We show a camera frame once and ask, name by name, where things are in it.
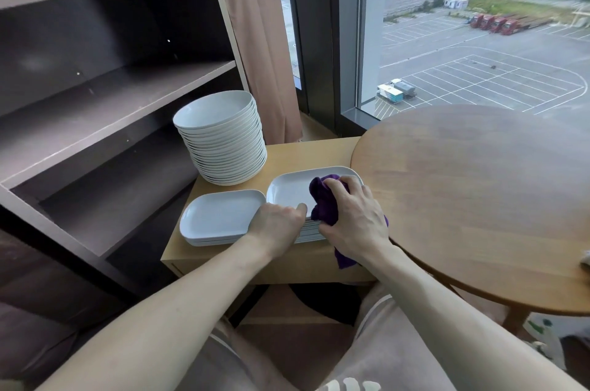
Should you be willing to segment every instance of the round wooden table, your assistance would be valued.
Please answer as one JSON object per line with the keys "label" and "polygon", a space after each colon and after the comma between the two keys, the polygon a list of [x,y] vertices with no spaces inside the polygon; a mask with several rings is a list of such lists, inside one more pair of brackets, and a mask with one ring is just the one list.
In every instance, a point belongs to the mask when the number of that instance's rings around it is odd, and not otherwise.
{"label": "round wooden table", "polygon": [[590,315],[590,135],[479,105],[400,113],[359,140],[351,167],[389,235],[441,281],[531,311]]}

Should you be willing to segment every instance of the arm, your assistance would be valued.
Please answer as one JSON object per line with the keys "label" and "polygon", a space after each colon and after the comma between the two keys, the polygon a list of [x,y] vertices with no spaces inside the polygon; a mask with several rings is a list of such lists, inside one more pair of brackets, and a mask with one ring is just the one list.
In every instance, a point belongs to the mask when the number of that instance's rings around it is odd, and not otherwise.
{"label": "arm", "polygon": [[175,389],[238,293],[293,244],[306,211],[263,204],[245,236],[127,310],[38,390]]}
{"label": "arm", "polygon": [[375,275],[400,305],[458,391],[582,391],[556,365],[446,289],[391,244],[379,203],[367,186],[344,177],[325,183],[339,220],[320,232]]}

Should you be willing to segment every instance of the left hand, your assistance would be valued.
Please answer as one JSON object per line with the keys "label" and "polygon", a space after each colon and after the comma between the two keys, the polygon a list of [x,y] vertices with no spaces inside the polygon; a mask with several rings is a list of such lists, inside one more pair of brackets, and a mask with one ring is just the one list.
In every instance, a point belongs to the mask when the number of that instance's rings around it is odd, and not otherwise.
{"label": "left hand", "polygon": [[307,206],[297,208],[264,203],[252,218],[245,239],[261,249],[270,260],[283,255],[295,242],[305,223]]}

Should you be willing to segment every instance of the gray pants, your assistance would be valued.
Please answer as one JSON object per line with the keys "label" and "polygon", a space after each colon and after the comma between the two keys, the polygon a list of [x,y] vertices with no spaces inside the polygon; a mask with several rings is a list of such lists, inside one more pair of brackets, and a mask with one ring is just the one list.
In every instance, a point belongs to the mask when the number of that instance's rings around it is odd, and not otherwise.
{"label": "gray pants", "polygon": [[[364,299],[355,339],[319,391],[454,391],[384,287]],[[297,391],[247,341],[214,330],[177,391]]]}

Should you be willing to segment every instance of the shelf board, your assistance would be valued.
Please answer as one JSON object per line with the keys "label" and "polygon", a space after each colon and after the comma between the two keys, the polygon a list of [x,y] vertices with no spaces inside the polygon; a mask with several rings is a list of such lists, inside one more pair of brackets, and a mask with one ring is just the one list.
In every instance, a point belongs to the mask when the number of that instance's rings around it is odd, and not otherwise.
{"label": "shelf board", "polygon": [[180,135],[168,125],[40,206],[58,226],[104,258],[196,175]]}
{"label": "shelf board", "polygon": [[0,184],[18,186],[233,67],[122,67],[0,117]]}

